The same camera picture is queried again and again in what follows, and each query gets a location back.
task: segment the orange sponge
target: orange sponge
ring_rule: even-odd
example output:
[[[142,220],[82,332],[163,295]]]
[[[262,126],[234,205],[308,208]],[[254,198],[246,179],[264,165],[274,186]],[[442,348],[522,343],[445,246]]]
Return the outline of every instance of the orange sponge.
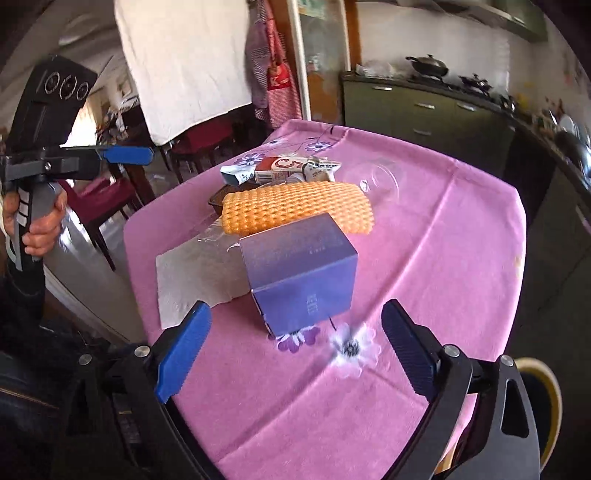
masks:
[[[228,193],[222,225],[240,236],[327,212],[344,233],[370,233],[374,214],[357,185],[333,181],[286,183]]]

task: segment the chair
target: chair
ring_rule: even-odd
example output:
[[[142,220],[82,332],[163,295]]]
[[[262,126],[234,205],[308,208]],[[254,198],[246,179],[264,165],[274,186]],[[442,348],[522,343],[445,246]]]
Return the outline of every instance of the chair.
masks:
[[[89,193],[98,192],[99,190],[107,188],[111,185],[111,181],[107,177],[97,177],[91,181],[84,189],[78,193],[81,197]]]
[[[141,204],[135,196],[133,185],[126,178],[121,178],[113,185],[104,186],[103,188],[95,187],[91,192],[78,194],[65,180],[60,180],[59,183],[66,191],[68,205],[80,219],[80,223],[88,233],[92,245],[100,249],[111,270],[115,271],[115,264],[100,232],[100,226],[117,212],[120,212],[127,220],[127,214],[123,211],[123,207],[126,205],[134,212],[141,208]]]
[[[215,151],[218,148],[228,147],[234,149],[234,133],[232,118],[229,115],[221,115],[204,123],[194,125],[182,133],[178,138],[160,147],[164,161],[168,160],[177,176],[178,182],[183,182],[180,173],[180,162],[186,161],[189,171],[203,173],[200,158],[207,156],[212,167],[216,165]]]

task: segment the white wall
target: white wall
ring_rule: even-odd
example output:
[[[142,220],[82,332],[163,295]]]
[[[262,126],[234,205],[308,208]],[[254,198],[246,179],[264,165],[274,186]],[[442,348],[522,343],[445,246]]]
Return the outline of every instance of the white wall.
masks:
[[[358,10],[364,63],[382,60],[411,72],[405,57],[431,54],[449,67],[448,82],[477,73],[499,89],[520,94],[533,112],[546,105],[546,97],[556,104],[562,99],[567,114],[591,127],[590,82],[584,72],[580,85],[565,79],[564,56],[571,77],[576,58],[548,18],[548,41],[529,43],[500,28],[418,8],[361,2]]]
[[[117,78],[111,77],[106,82],[105,90],[111,106],[113,108],[119,108],[121,106],[121,100],[123,99],[123,96],[119,90]]]
[[[533,47],[537,103],[545,105],[545,98],[558,103],[579,125],[591,127],[591,86],[583,71],[580,83],[574,79],[576,57],[554,24],[547,19],[548,43]]]
[[[530,44],[500,28],[418,8],[358,3],[362,61],[383,60],[412,69],[407,56],[427,54],[450,69],[448,80],[477,73],[510,92],[531,78]]]

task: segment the plate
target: plate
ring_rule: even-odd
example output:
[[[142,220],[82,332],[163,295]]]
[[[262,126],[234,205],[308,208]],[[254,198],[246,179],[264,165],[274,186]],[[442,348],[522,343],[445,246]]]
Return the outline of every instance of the plate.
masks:
[[[568,115],[564,115],[561,119],[560,119],[560,123],[558,124],[560,127],[562,127],[563,129],[565,129],[567,132],[572,133],[575,137],[579,137],[578,133],[577,133],[577,126],[575,125],[573,119],[571,117],[569,117]]]

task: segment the blue handle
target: blue handle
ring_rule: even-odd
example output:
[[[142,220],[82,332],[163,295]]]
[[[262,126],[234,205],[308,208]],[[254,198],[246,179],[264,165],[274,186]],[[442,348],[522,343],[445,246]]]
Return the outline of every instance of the blue handle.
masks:
[[[206,303],[198,301],[177,327],[180,332],[158,365],[154,392],[162,403],[181,390],[211,326],[211,309]]]
[[[127,163],[132,165],[149,165],[154,158],[154,152],[148,147],[121,147],[114,145],[102,151],[103,157],[109,163]]]

